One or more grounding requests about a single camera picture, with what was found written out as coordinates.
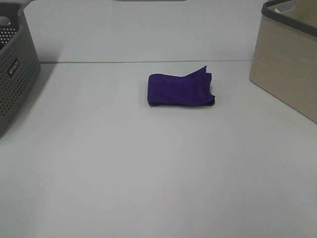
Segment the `purple towel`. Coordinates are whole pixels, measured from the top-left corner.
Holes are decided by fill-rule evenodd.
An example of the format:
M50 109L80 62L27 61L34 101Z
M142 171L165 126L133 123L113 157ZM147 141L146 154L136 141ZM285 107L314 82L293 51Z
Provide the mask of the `purple towel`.
M215 96L211 93L212 74L204 66L186 76L152 74L148 79L147 101L152 107L212 106Z

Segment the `beige bin with grey rim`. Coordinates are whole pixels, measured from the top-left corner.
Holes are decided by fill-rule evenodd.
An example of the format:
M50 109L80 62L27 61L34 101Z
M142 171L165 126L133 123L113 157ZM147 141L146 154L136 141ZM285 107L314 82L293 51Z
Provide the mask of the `beige bin with grey rim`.
M317 2L271 0L262 17L249 79L317 120Z

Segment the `grey perforated plastic basket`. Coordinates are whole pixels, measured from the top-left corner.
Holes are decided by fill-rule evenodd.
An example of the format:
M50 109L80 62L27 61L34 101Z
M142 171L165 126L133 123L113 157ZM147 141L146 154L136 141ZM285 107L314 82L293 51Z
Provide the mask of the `grey perforated plastic basket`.
M37 81L41 66L24 9L30 0L1 1L0 134L4 135Z

